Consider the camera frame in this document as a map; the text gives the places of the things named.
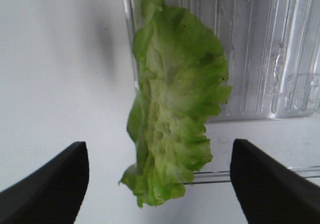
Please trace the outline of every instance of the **white background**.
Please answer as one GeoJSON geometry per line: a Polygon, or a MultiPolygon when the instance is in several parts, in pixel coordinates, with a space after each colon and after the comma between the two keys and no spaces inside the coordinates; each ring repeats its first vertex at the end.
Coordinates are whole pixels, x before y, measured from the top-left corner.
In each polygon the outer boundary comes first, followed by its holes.
{"type": "MultiPolygon", "coordinates": [[[[118,186],[135,161],[126,133],[134,96],[122,0],[0,0],[0,190],[86,141],[90,181],[76,224],[247,223],[230,183],[189,186],[143,209],[118,186]]],[[[208,125],[210,165],[227,170],[234,138],[288,166],[319,165],[319,121],[208,125]]]]}

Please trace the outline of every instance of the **transparent plastic tray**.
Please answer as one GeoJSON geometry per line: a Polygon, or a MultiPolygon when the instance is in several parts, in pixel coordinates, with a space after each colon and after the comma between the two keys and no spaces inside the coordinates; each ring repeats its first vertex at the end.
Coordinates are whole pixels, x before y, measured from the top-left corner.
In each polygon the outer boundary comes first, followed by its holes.
{"type": "MultiPolygon", "coordinates": [[[[210,122],[287,119],[320,112],[320,0],[165,0],[214,30],[229,61],[228,104],[210,122]]],[[[140,0],[124,0],[130,42],[140,0]]],[[[138,67],[134,57],[135,86],[138,67]]]]}

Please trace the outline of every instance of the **ridged plastic surface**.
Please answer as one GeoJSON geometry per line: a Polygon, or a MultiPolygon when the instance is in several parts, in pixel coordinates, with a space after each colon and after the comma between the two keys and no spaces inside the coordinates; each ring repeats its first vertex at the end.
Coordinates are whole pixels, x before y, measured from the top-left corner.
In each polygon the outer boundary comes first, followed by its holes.
{"type": "MultiPolygon", "coordinates": [[[[286,119],[320,112],[320,0],[166,0],[214,30],[229,60],[228,104],[211,122],[286,119]]],[[[140,0],[124,0],[129,38],[140,0]]],[[[132,58],[134,77],[138,67],[132,58]]]]}

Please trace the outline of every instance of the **green lettuce leaf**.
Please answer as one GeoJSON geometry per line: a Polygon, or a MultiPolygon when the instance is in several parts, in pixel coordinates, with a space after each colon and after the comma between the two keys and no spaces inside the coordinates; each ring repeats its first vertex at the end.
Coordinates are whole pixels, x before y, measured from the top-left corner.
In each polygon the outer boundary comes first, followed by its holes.
{"type": "Polygon", "coordinates": [[[195,15],[164,0],[141,0],[141,14],[133,42],[139,92],[127,124],[136,163],[120,180],[139,207],[185,194],[183,183],[213,158],[204,124],[231,92],[221,85],[228,79],[222,44],[195,15]]]}

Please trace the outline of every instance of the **white wall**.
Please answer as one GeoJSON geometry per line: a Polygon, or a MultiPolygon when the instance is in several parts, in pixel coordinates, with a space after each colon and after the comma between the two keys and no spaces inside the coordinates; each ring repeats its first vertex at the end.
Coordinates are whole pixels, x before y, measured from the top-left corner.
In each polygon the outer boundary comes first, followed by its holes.
{"type": "MultiPolygon", "coordinates": [[[[185,197],[143,209],[118,186],[135,161],[126,133],[134,96],[122,0],[0,0],[0,190],[86,141],[90,181],[77,224],[246,223],[231,184],[189,186],[185,197]]],[[[269,132],[256,122],[208,126],[218,153],[210,165],[228,168],[236,137],[263,140],[267,150],[273,142],[269,150],[283,162],[316,165],[319,152],[305,155],[320,138],[319,120],[281,123],[263,123],[269,132]],[[281,135],[283,127],[295,129],[281,135]],[[290,143],[302,151],[294,159],[290,143]]]]}

